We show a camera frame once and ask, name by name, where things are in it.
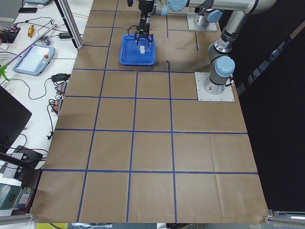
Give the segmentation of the blue teach pendant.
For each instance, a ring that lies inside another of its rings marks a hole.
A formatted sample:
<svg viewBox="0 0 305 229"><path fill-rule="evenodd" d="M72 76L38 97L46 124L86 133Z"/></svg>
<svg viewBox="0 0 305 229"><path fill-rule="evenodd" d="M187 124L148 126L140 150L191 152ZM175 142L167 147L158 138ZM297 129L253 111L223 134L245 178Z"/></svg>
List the blue teach pendant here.
<svg viewBox="0 0 305 229"><path fill-rule="evenodd" d="M38 76L45 70L54 54L54 47L35 44L21 55L12 70L17 73Z"/></svg>

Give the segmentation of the white block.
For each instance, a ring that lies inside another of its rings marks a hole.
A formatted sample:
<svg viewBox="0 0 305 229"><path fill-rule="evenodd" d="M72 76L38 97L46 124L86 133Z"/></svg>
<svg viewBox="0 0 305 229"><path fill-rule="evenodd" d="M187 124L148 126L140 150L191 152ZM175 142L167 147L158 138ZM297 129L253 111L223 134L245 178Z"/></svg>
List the white block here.
<svg viewBox="0 0 305 229"><path fill-rule="evenodd" d="M145 53L145 47L144 46L140 46L140 54L144 54Z"/></svg>

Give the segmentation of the aluminium frame post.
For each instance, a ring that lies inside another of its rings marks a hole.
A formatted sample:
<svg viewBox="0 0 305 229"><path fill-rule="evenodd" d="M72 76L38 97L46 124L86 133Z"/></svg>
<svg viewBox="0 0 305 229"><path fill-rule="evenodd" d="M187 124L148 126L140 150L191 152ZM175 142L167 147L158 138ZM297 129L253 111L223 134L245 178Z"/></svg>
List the aluminium frame post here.
<svg viewBox="0 0 305 229"><path fill-rule="evenodd" d="M72 11L70 9L70 6L68 4L67 0L55 0L54 1L57 9L61 15L61 18L64 21L64 24L67 28L67 31L70 35L70 38L72 40L72 43L74 47L79 50L83 48L83 41L79 32L79 29L77 27L77 24L75 22L75 19L73 17Z"/></svg>

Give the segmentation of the gold metal cylinder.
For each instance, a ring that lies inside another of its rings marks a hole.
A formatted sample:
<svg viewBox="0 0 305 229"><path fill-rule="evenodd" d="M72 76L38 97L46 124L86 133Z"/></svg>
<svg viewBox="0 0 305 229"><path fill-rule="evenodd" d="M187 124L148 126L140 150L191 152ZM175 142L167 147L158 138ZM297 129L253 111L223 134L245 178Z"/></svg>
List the gold metal cylinder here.
<svg viewBox="0 0 305 229"><path fill-rule="evenodd" d="M34 26L31 25L31 26L29 27L29 29L28 29L28 37L29 37L29 38L31 38L31 37L34 35L34 31L35 31Z"/></svg>

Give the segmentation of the black smartphone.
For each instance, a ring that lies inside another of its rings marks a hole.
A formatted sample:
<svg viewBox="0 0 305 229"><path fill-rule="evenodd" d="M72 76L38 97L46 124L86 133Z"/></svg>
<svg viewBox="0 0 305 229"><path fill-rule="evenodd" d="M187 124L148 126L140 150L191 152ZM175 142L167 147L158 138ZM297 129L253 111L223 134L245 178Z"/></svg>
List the black smartphone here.
<svg viewBox="0 0 305 229"><path fill-rule="evenodd" d="M21 7L21 8L19 9L19 13L36 13L37 10L38 10L37 7L28 7L28 8L26 8L26 7Z"/></svg>

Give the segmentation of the black power adapter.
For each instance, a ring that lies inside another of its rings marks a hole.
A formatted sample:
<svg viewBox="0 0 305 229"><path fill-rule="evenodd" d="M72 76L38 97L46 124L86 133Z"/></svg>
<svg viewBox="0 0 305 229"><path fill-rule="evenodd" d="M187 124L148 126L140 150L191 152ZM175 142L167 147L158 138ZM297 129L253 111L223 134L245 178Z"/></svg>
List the black power adapter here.
<svg viewBox="0 0 305 229"><path fill-rule="evenodd" d="M58 34L58 37L59 37L60 39L70 39L70 38L71 38L71 36L70 36L70 34L69 34L68 32L59 33L59 34Z"/></svg>

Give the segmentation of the brown paper table cover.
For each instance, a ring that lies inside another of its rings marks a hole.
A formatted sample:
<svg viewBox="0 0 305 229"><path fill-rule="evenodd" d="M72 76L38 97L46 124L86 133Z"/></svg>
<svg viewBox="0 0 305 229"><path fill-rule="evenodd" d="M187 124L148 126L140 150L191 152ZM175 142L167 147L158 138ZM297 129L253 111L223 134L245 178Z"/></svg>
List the brown paper table cover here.
<svg viewBox="0 0 305 229"><path fill-rule="evenodd" d="M155 16L152 66L119 62L137 5L95 0L31 212L39 223L261 223L268 213L238 100L200 102L219 32Z"/></svg>

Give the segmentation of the blue plastic tray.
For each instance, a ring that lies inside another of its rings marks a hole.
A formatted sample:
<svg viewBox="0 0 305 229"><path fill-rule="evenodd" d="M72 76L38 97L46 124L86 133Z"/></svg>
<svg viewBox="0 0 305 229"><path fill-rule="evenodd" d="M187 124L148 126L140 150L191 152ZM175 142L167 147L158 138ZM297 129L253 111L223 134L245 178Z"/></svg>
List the blue plastic tray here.
<svg viewBox="0 0 305 229"><path fill-rule="evenodd" d="M140 46L145 47L145 53L140 54ZM155 43L148 48L146 39L139 39L139 45L128 34L122 36L119 62L123 65L145 65L150 66L155 63Z"/></svg>

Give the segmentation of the black monitor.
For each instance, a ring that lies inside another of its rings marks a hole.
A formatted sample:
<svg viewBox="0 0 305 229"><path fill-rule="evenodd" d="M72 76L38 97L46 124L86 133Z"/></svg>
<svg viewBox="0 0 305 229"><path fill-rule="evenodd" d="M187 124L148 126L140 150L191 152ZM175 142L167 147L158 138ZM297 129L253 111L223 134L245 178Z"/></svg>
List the black monitor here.
<svg viewBox="0 0 305 229"><path fill-rule="evenodd" d="M32 116L24 105L0 87L0 151L6 153Z"/></svg>

